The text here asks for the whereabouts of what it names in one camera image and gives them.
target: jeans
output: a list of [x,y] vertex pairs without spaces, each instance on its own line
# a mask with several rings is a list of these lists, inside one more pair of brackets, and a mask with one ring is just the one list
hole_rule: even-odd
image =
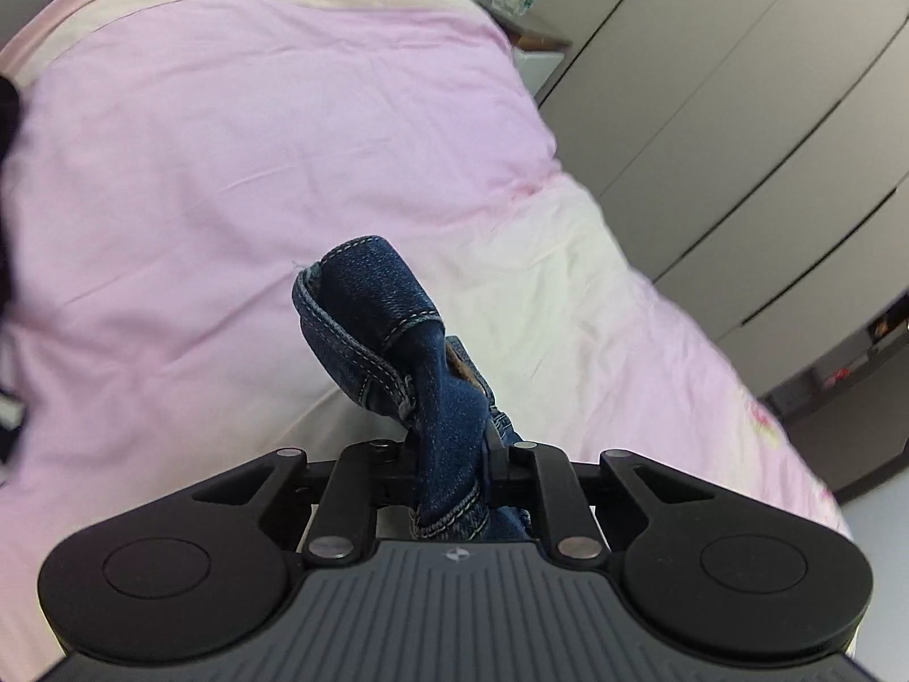
[[367,236],[338,246],[297,276],[293,299],[303,336],[341,390],[416,437],[414,537],[526,540],[526,513],[489,509],[481,476],[487,423],[503,444],[520,438],[391,244]]

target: folded denim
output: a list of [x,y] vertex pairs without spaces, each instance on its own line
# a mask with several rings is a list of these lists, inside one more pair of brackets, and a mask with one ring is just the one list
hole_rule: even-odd
[[392,417],[418,444],[415,538],[526,540],[529,520],[483,501],[485,429],[520,441],[432,300],[379,236],[353,239],[294,283],[300,328],[322,366],[361,407]]

